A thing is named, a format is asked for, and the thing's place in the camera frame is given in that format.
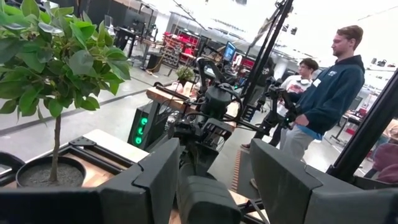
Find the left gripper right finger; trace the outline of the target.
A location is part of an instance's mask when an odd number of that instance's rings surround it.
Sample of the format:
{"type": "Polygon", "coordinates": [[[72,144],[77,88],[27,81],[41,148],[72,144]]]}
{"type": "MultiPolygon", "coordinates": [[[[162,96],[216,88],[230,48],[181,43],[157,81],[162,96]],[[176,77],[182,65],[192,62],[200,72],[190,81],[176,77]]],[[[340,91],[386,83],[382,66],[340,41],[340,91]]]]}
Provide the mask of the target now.
{"type": "Polygon", "coordinates": [[[260,139],[250,156],[270,224],[398,224],[398,187],[357,187],[260,139]]]}

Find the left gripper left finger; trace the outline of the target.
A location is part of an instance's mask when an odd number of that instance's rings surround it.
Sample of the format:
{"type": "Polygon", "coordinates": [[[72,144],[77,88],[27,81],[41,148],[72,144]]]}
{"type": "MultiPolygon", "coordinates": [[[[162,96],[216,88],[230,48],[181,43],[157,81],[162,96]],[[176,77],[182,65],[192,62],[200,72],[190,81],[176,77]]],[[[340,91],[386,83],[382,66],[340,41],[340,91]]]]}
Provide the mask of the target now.
{"type": "Polygon", "coordinates": [[[168,224],[179,140],[93,187],[0,189],[0,224],[168,224]]]}

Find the black slide sandal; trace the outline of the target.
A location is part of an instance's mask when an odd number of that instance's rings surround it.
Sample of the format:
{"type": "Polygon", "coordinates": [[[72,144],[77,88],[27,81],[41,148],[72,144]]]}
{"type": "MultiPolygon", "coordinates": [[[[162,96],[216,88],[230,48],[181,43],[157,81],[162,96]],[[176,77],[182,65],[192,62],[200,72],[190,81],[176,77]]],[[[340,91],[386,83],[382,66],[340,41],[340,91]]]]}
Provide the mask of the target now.
{"type": "Polygon", "coordinates": [[[178,172],[175,197],[182,224],[240,224],[241,212],[226,186],[196,175],[191,164],[178,172]]]}

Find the wooden work table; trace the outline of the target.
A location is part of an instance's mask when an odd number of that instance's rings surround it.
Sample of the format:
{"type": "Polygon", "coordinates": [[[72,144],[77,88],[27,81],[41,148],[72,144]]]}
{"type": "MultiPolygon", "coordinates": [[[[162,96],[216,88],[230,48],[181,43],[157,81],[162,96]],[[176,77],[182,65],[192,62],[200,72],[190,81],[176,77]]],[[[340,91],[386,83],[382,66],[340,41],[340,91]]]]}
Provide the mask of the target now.
{"type": "MultiPolygon", "coordinates": [[[[185,105],[183,104],[184,101],[187,100],[195,100],[195,98],[190,97],[190,90],[192,89],[193,84],[188,82],[185,88],[182,87],[183,92],[175,91],[176,88],[178,89],[177,85],[172,85],[171,87],[165,87],[165,91],[161,88],[162,86],[153,86],[146,90],[146,95],[149,99],[153,100],[156,103],[163,104],[163,106],[169,106],[175,110],[184,111],[185,105]]],[[[196,106],[192,105],[190,108],[187,108],[187,112],[194,111],[196,106]]],[[[239,105],[237,102],[232,102],[227,107],[227,112],[225,114],[225,118],[231,119],[234,118],[238,113],[239,105]]],[[[233,121],[226,122],[228,125],[232,127],[234,130],[236,128],[236,123],[233,121]]]]}

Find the black box green lights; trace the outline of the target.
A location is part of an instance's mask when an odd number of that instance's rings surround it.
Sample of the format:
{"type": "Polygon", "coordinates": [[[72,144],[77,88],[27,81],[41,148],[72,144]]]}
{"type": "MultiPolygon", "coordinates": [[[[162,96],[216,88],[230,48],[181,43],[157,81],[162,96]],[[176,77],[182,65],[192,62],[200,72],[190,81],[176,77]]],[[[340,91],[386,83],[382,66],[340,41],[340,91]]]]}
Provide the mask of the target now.
{"type": "Polygon", "coordinates": [[[160,103],[150,103],[138,107],[127,139],[130,145],[150,151],[165,131],[167,119],[159,115],[160,103]]]}

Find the small potted plant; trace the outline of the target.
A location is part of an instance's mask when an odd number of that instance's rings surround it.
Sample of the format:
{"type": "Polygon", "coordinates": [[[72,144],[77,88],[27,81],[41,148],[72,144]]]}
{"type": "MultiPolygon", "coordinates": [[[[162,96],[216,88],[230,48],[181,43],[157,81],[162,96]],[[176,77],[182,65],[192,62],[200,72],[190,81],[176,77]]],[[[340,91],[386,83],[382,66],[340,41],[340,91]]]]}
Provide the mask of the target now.
{"type": "Polygon", "coordinates": [[[182,86],[184,86],[186,82],[192,81],[195,78],[193,69],[186,65],[178,67],[176,74],[178,76],[177,80],[182,86]]]}

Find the computer monitor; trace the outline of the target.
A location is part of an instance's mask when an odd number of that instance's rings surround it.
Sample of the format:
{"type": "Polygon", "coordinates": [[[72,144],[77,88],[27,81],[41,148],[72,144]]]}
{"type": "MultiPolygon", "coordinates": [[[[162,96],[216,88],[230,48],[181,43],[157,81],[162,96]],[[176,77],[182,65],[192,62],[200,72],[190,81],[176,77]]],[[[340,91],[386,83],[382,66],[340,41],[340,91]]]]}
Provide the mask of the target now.
{"type": "Polygon", "coordinates": [[[226,46],[224,48],[223,60],[226,62],[232,62],[235,53],[236,53],[236,46],[232,42],[227,41],[226,46]]]}

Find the person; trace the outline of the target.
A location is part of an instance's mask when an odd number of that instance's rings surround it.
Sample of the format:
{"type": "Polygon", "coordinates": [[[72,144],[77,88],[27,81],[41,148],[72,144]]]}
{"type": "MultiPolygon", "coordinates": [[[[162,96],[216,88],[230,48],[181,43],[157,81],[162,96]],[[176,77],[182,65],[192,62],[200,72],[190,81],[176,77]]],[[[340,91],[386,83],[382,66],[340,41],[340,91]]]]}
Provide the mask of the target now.
{"type": "Polygon", "coordinates": [[[389,128],[388,142],[377,147],[373,169],[376,180],[398,184],[398,124],[389,128]]]}
{"type": "MultiPolygon", "coordinates": [[[[299,63],[298,75],[291,75],[287,77],[284,82],[280,85],[281,88],[287,90],[288,93],[301,93],[304,92],[312,82],[312,73],[318,70],[318,64],[311,58],[305,58],[299,63]]],[[[277,104],[277,112],[280,116],[285,116],[287,109],[284,106],[283,99],[280,99],[277,104]]],[[[271,146],[277,146],[280,142],[282,127],[278,124],[270,142],[271,146]]],[[[256,133],[253,138],[262,139],[264,134],[256,133]]],[[[249,144],[242,144],[243,149],[249,149],[249,144]]]]}
{"type": "Polygon", "coordinates": [[[352,25],[338,29],[332,50],[335,64],[323,70],[302,93],[289,93],[301,108],[292,129],[281,132],[279,149],[296,160],[302,160],[314,140],[322,140],[347,112],[362,89],[364,63],[355,50],[363,39],[363,29],[352,25]]]}

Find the red storage shelving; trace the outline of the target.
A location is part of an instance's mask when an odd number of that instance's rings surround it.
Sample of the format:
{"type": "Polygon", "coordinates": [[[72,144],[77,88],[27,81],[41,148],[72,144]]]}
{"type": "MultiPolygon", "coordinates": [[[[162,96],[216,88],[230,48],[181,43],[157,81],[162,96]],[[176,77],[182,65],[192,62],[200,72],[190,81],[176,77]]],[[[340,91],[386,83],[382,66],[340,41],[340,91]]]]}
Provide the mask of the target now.
{"type": "Polygon", "coordinates": [[[176,34],[163,34],[162,63],[172,68],[180,64],[189,65],[196,59],[200,38],[190,32],[178,31],[176,34]]]}

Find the leafy tree in black pot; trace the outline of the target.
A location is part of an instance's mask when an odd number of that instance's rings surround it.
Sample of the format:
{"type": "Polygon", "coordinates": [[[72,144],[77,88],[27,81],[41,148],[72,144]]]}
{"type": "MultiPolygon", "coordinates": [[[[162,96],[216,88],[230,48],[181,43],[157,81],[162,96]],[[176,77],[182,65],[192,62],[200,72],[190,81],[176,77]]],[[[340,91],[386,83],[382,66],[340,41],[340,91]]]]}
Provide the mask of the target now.
{"type": "Polygon", "coordinates": [[[99,93],[116,94],[130,77],[127,56],[104,23],[77,17],[72,7],[0,0],[0,114],[41,116],[47,110],[55,120],[51,155],[17,161],[16,185],[81,186],[83,165],[59,154],[62,112],[71,106],[98,110],[99,93]]]}

